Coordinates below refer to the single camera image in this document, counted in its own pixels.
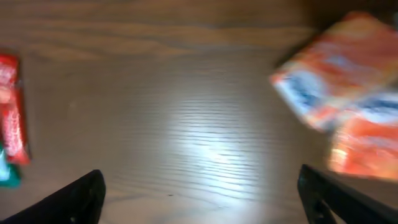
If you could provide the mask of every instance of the orange snack wrapper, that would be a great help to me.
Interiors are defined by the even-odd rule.
[[[344,112],[329,168],[357,177],[398,180],[398,93],[371,96]]]
[[[271,82],[311,128],[331,128],[359,97],[396,79],[398,33],[365,12],[351,12],[285,63]]]

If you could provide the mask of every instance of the wooden surface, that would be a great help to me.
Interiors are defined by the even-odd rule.
[[[306,223],[299,167],[324,167],[327,139],[267,81],[316,33],[306,7],[1,0],[0,44],[24,60],[34,161],[20,189],[0,190],[0,218],[101,169],[101,223]],[[373,197],[396,205],[396,186],[381,184]]]

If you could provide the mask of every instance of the snack packet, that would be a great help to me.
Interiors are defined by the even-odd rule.
[[[28,164],[30,157],[18,63],[16,57],[0,54],[1,126],[7,160],[15,164]]]
[[[7,163],[6,152],[0,146],[0,186],[18,187],[21,180],[16,171],[16,167]]]
[[[338,112],[392,82],[396,71],[398,33],[365,12],[351,12],[271,82],[304,123],[325,131]]]
[[[329,168],[358,177],[398,180],[398,93],[365,98],[342,116]]]

